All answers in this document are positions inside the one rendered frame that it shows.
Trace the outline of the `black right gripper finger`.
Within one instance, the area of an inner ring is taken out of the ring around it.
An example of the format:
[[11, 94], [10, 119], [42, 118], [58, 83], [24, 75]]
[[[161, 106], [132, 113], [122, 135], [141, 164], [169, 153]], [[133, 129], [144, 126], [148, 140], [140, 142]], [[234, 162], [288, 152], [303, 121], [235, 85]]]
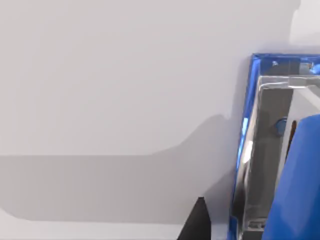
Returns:
[[211, 240], [211, 220], [204, 197], [199, 197], [177, 240]]

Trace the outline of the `blue stapler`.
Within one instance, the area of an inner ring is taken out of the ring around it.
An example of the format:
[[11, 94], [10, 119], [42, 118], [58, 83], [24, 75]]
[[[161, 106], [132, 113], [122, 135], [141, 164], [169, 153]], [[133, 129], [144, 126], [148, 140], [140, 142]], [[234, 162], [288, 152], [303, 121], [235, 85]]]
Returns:
[[251, 57], [227, 240], [320, 240], [320, 55]]

